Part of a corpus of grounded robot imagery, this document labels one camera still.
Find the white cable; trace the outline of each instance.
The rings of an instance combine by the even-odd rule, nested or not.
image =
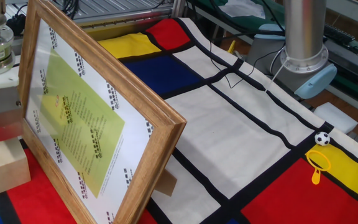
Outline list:
[[[274,77],[272,78],[272,80],[270,81],[270,83],[267,85],[265,93],[267,92],[267,90],[269,90],[270,85],[272,84],[272,82],[274,81],[274,79],[277,77],[277,75],[281,72],[281,69],[283,69],[284,65],[286,64],[286,62],[289,60],[289,57],[287,57],[284,61],[284,63],[281,65],[281,67],[277,70],[276,74],[274,75]]]
[[[274,56],[274,58],[273,58],[273,60],[272,60],[272,63],[270,64],[270,74],[272,74],[273,75],[273,65],[274,65],[274,62],[277,60],[277,57],[280,55],[280,53],[284,50],[284,47],[285,46],[283,46],[278,52],[277,52],[277,54]]]

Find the red cloth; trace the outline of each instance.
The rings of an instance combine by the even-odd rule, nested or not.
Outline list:
[[[76,223],[32,153],[25,154],[31,181],[7,191],[22,224]]]
[[[175,49],[190,41],[179,23],[173,19],[164,19],[146,30],[165,50]]]
[[[137,224],[157,224],[157,222],[154,220],[150,212],[145,209]]]
[[[300,159],[241,212],[252,224],[358,224],[358,201],[324,175],[314,185],[313,172]]]

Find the white paper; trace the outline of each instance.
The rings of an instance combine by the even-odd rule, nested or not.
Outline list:
[[[264,7],[251,0],[229,0],[224,6],[219,8],[231,17],[255,16],[265,19]]]

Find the mondrian-style cloth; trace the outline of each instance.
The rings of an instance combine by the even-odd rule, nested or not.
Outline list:
[[[191,20],[99,43],[188,121],[167,164],[173,195],[155,191],[140,223],[358,223],[358,143],[211,45]],[[330,145],[315,144],[320,131]],[[311,149],[332,165],[318,185]]]

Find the small soccer ball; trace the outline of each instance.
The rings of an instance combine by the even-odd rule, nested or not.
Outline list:
[[[314,140],[316,141],[316,144],[320,146],[328,145],[330,139],[331,138],[325,132],[319,132],[314,136]]]

